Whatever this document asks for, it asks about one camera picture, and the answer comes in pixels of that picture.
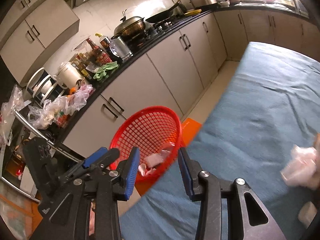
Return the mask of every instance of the red plastic trash basket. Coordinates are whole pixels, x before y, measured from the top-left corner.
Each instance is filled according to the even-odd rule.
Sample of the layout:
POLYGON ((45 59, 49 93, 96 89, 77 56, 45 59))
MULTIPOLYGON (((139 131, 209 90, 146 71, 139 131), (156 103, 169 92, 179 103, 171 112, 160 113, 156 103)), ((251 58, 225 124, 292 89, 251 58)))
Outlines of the red plastic trash basket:
POLYGON ((147 107, 127 119, 113 137, 110 149, 118 148, 120 157, 110 169, 115 170, 120 161, 126 160, 134 146, 140 150, 140 164, 146 163, 144 158, 157 153, 165 142, 175 143, 172 153, 152 174, 143 177, 138 173, 136 182, 157 180, 174 162, 182 143, 181 123, 176 113, 164 106, 147 107))

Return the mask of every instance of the screw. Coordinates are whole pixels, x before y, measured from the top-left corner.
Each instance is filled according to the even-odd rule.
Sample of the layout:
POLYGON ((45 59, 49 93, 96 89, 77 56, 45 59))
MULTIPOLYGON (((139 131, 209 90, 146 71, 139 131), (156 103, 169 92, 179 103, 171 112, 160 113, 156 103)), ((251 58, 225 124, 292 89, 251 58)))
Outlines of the screw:
POLYGON ((75 179, 75 180, 73 181, 73 184, 76 185, 76 186, 81 185, 81 184, 82 184, 82 179, 75 179))
POLYGON ((236 179, 236 183, 239 185, 244 185, 245 181, 244 181, 244 179, 238 178, 238 179, 236 179))
POLYGON ((109 172, 109 175, 110 175, 111 177, 116 177, 116 176, 119 175, 119 172, 118 172, 118 171, 110 171, 110 172, 109 172))
POLYGON ((201 175, 202 177, 209 177, 210 173, 209 173, 208 171, 201 171, 201 172, 200 172, 200 175, 201 175))

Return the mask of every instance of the black frying pan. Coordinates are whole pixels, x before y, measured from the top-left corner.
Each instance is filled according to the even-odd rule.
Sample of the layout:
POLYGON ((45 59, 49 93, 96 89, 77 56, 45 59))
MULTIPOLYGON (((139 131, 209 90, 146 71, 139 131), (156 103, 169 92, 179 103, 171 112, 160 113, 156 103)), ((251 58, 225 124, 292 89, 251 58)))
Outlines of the black frying pan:
POLYGON ((170 9, 157 13, 146 19, 146 21, 149 23, 158 23, 169 18, 173 14, 173 9, 179 6, 179 4, 181 4, 181 0, 178 0, 170 9))

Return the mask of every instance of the black countertop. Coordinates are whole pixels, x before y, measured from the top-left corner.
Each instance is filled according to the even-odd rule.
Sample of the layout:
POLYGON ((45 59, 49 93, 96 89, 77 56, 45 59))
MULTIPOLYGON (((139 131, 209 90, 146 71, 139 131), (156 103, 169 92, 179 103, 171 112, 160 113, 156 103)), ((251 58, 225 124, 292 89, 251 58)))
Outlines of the black countertop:
POLYGON ((226 11, 226 10, 238 10, 238 9, 254 9, 254 10, 270 10, 270 11, 281 11, 285 14, 290 14, 293 16, 296 16, 298 18, 302 18, 304 20, 310 21, 309 18, 306 18, 303 15, 300 15, 298 13, 293 12, 290 9, 287 8, 281 8, 275 5, 261 5, 261 4, 248 4, 248 3, 242 3, 239 5, 231 6, 228 8, 215 8, 212 10, 204 11, 200 14, 187 17, 180 22, 173 25, 169 30, 164 31, 163 33, 157 35, 154 39, 152 39, 151 42, 149 42, 146 46, 142 47, 135 55, 133 55, 130 59, 122 63, 119 68, 113 72, 112 75, 110 75, 104 82, 101 82, 98 84, 95 88, 95 91, 90 95, 90 97, 87 100, 87 104, 77 113, 74 113, 73 116, 70 117, 68 120, 68 125, 66 128, 61 129, 59 132, 59 135, 55 141, 56 146, 60 146, 63 141, 66 139, 67 135, 70 133, 72 128, 75 126, 75 124, 79 121, 79 119, 82 117, 84 112, 91 106, 91 104, 98 98, 98 96, 110 85, 124 70, 126 70, 132 63, 134 63, 138 58, 140 58, 142 55, 144 55, 146 52, 148 52, 150 49, 152 49, 154 46, 156 46, 158 43, 163 41, 165 38, 170 36, 171 34, 175 33, 177 30, 181 29, 182 27, 188 25, 189 23, 216 11, 226 11))

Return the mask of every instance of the backsplash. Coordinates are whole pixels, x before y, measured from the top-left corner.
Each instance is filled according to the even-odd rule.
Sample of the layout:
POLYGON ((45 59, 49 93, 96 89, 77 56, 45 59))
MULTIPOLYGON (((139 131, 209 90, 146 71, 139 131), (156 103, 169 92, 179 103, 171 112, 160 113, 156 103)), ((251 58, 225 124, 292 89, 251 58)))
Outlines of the backsplash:
MULTIPOLYGON (((189 0, 181 0, 191 9, 189 0)), ((169 8, 172 0, 90 0, 73 9, 80 19, 79 32, 63 44, 44 64, 46 71, 54 75, 61 62, 68 61, 75 54, 73 49, 86 38, 90 37, 96 44, 99 38, 95 33, 113 36, 114 29, 121 23, 122 11, 127 9, 126 16, 148 17, 169 8)))

